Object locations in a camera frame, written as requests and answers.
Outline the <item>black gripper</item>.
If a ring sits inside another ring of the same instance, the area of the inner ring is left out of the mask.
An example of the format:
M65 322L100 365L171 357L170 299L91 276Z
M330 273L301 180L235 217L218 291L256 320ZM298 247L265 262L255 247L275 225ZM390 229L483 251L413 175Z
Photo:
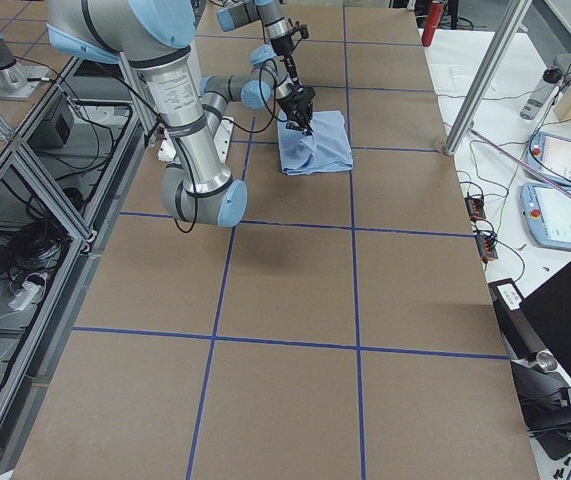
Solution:
M313 133L313 101L316 96L315 89L311 86L294 87L290 93L279 100L281 112L285 115L287 128L302 131L305 135Z
M297 33L296 28L286 29L285 27L270 27L269 41L274 52L284 57L284 66L287 70L289 79L295 90L299 89L298 72L295 61L292 57L295 50L293 36Z

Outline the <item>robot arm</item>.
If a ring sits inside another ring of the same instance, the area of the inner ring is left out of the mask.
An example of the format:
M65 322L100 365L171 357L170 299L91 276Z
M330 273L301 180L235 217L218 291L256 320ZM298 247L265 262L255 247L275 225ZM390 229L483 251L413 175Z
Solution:
M298 44L309 38L305 24L287 19L279 1L238 1L220 8L216 13L217 20L224 32L259 21L272 49L284 63L294 88L300 90L299 80L293 54Z
M244 216L246 184L233 177L214 135L233 102L260 109L274 100L289 129L312 131L315 91L301 83L293 53L306 25L286 18L277 1L240 1L217 13L225 32L261 22L266 44L251 54L247 75L197 83L189 68L196 16L189 1L50 1L50 43L103 64L125 59L147 85L176 155L166 167L162 202L175 221L233 227Z

